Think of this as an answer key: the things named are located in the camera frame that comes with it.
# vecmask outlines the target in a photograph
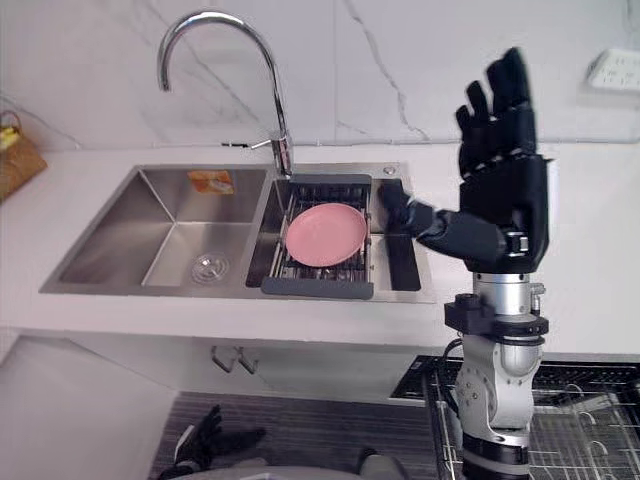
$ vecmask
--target countertop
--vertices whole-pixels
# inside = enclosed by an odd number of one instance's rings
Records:
[[[638,145],[544,145],[559,159],[552,243],[542,269],[545,350],[640,360]],[[457,145],[298,147],[295,161],[405,162],[417,196],[457,208]],[[49,168],[0,207],[0,327],[441,351],[443,303],[470,291],[462,262],[430,252],[435,304],[42,294],[39,289],[134,165],[268,162],[237,148],[48,153]]]

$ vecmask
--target gray floor mat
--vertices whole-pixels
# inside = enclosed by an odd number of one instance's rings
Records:
[[[172,464],[184,429],[220,404],[225,431],[264,427],[253,451],[214,459],[226,467],[254,457],[271,465],[301,465],[354,472],[360,450],[372,447],[397,457],[412,480],[437,479],[428,411],[424,408],[239,395],[182,393],[167,419],[149,480]]]

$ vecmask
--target drain strainer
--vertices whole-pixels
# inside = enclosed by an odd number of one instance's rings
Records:
[[[191,267],[191,278],[201,285],[222,280],[229,271],[229,261],[222,253],[205,253],[196,258]]]

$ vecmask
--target chrome faucet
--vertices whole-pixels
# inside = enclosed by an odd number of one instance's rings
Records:
[[[284,109],[282,108],[282,96],[280,94],[280,82],[278,80],[276,62],[273,59],[271,49],[267,45],[267,42],[253,27],[251,27],[251,25],[237,17],[234,17],[233,15],[210,10],[197,11],[180,18],[169,27],[169,30],[165,33],[158,50],[158,83],[160,84],[160,89],[165,92],[171,90],[168,66],[169,57],[171,56],[171,52],[173,51],[173,47],[176,42],[192,27],[206,23],[221,23],[237,28],[241,32],[247,34],[254,42],[256,42],[258,48],[260,48],[260,52],[262,53],[265,62],[267,62],[267,68],[269,69],[271,76],[271,87],[273,90],[273,101],[276,105],[276,114],[278,116],[279,132],[278,138],[267,140],[266,142],[259,143],[251,148],[258,148],[271,143],[276,168],[280,174],[289,177],[291,175],[291,168],[293,165],[293,145],[291,144],[291,136],[287,129]]]

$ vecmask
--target stainless steel sink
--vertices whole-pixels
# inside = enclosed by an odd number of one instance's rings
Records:
[[[365,173],[373,188],[406,177],[401,165],[297,165],[296,173]],[[226,171],[232,194],[200,193],[188,174]],[[291,192],[268,165],[135,167],[42,288],[45,293],[278,298],[260,289],[273,270]],[[433,302],[426,253],[415,249],[422,288],[394,291],[371,196],[373,300]]]

